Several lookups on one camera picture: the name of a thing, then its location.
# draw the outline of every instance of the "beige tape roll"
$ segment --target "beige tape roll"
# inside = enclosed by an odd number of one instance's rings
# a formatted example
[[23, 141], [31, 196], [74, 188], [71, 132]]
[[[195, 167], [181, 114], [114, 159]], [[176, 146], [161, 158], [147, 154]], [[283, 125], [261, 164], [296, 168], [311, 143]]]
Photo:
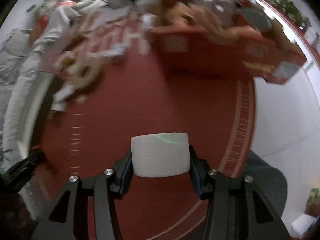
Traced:
[[98, 58], [89, 58], [72, 65], [70, 82], [75, 90], [84, 90], [94, 83], [102, 70], [102, 62]]

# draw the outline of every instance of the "screw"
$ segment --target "screw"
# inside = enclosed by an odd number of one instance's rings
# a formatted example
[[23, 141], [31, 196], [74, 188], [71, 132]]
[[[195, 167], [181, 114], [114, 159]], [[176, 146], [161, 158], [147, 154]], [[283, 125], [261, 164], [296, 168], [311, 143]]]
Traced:
[[70, 182], [76, 182], [78, 180], [78, 176], [71, 176], [70, 178], [69, 178], [69, 181]]
[[215, 169], [212, 169], [212, 170], [209, 170], [209, 174], [212, 175], [212, 176], [215, 176], [218, 174], [218, 171], [215, 170]]
[[246, 182], [248, 182], [248, 183], [253, 182], [253, 178], [250, 177], [250, 176], [245, 176], [245, 177], [244, 177], [244, 180], [245, 180]]
[[113, 173], [113, 169], [106, 169], [104, 171], [104, 174], [106, 174], [106, 175], [111, 175], [112, 173]]

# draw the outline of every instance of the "tiled floor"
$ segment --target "tiled floor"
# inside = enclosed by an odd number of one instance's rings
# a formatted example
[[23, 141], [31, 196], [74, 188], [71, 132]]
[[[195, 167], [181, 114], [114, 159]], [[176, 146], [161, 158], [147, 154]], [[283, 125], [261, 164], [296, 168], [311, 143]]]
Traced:
[[320, 184], [320, 108], [304, 70], [286, 85], [256, 80], [257, 120], [252, 150], [285, 175], [288, 199], [283, 221], [304, 211], [312, 187]]

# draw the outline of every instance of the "roll of white tape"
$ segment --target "roll of white tape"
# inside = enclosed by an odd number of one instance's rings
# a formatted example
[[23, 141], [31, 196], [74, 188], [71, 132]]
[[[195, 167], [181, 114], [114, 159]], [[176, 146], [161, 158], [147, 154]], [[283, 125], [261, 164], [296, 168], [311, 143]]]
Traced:
[[186, 133], [158, 133], [131, 138], [133, 173], [158, 178], [190, 170], [189, 142]]

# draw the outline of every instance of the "red mat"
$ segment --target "red mat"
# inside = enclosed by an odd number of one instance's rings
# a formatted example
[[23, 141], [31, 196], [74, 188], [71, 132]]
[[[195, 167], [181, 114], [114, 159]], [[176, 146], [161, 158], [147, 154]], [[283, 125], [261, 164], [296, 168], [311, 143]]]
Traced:
[[[78, 58], [121, 42], [123, 33], [138, 33], [139, 23], [128, 19], [99, 27], [76, 49]], [[64, 113], [48, 120], [41, 147], [51, 171], [40, 178], [48, 200], [70, 175], [87, 178], [110, 168], [125, 155], [131, 137], [143, 134], [185, 132], [212, 168], [232, 177], [242, 172], [255, 119], [253, 81], [166, 77], [151, 52], [139, 53], [141, 40], [131, 40], [127, 62], [106, 65], [93, 90], [82, 100], [70, 99]], [[178, 240], [204, 220], [206, 202], [197, 200], [188, 174], [134, 176], [116, 210], [124, 240]]]

